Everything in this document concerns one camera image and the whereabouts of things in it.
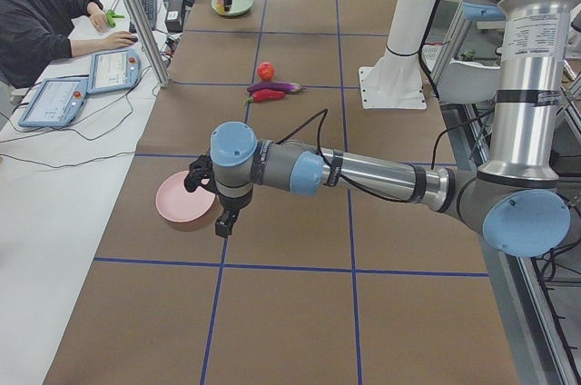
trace red tomato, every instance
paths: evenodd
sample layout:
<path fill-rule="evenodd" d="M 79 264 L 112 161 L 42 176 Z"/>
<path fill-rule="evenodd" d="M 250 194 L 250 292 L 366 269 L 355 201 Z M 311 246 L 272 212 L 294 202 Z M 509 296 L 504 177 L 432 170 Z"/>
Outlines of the red tomato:
<path fill-rule="evenodd" d="M 256 69 L 256 74 L 262 81 L 270 81 L 274 76 L 274 66 L 271 63 L 260 63 Z"/>

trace purple eggplant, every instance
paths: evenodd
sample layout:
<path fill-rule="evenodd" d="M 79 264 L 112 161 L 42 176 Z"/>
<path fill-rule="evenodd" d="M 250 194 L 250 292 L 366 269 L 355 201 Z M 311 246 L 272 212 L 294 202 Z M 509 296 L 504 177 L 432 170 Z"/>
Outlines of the purple eggplant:
<path fill-rule="evenodd" d="M 284 92 L 286 94 L 295 94 L 302 90 L 302 86 L 297 83 L 277 83 L 274 81 L 261 81 L 250 85 L 246 90 L 252 94 L 258 90 L 264 90 L 265 88 L 276 90 L 277 92 Z"/>

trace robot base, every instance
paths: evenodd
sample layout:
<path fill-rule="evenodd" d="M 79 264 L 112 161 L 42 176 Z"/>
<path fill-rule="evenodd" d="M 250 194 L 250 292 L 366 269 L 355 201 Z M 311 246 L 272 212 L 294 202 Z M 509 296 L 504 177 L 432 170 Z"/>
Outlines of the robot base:
<path fill-rule="evenodd" d="M 426 109 L 419 67 L 411 60 L 400 61 L 408 62 L 404 63 L 406 65 L 388 66 L 385 57 L 381 57 L 375 67 L 359 69 L 363 108 Z"/>

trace monitor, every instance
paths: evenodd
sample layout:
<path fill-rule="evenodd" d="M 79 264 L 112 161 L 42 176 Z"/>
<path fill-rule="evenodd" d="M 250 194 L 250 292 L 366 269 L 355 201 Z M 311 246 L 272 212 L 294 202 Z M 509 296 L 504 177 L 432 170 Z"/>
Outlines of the monitor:
<path fill-rule="evenodd" d="M 68 125 L 84 104 L 86 88 L 86 78 L 45 79 L 18 124 L 23 128 Z"/>

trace hand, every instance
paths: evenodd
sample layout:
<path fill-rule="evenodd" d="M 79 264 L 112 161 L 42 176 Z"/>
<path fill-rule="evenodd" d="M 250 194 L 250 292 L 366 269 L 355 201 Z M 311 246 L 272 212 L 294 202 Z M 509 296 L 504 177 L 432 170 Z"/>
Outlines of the hand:
<path fill-rule="evenodd" d="M 87 6 L 87 13 L 89 13 L 89 19 L 91 20 L 94 29 L 100 33 L 107 29 L 107 15 L 101 8 L 99 8 L 99 5 L 97 5 L 95 2 L 90 2 Z"/>
<path fill-rule="evenodd" d="M 103 49 L 119 49 L 120 47 L 132 46 L 135 44 L 135 38 L 135 35 L 129 31 L 117 31 L 104 38 Z"/>

